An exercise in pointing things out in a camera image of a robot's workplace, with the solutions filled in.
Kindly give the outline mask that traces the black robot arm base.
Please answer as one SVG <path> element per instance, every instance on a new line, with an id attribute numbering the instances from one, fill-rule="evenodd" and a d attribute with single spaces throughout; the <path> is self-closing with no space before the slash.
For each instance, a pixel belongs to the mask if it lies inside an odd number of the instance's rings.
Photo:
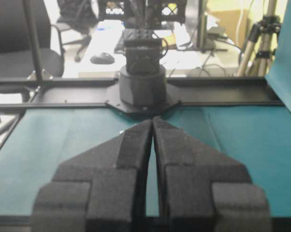
<path id="1" fill-rule="evenodd" d="M 107 90 L 106 104 L 127 114 L 161 112 L 176 104 L 167 95 L 168 53 L 164 38 L 155 35 L 162 22 L 185 22 L 185 0 L 101 0 L 99 18 L 120 20 L 130 35 L 123 38 L 125 65 L 118 82 Z"/>

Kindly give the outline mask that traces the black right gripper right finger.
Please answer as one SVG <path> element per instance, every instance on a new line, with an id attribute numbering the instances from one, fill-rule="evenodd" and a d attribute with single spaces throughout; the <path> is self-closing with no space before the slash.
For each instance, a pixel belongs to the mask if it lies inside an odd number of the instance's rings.
<path id="1" fill-rule="evenodd" d="M 270 232 L 266 194 L 246 166 L 153 120 L 160 210 L 174 232 Z"/>

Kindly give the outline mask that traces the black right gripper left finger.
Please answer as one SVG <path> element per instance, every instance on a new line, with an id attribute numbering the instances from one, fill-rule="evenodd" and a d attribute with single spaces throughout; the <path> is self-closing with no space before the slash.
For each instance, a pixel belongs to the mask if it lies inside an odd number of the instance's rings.
<path id="1" fill-rule="evenodd" d="M 34 232 L 130 232 L 145 216 L 152 121 L 60 163 L 37 194 Z"/>

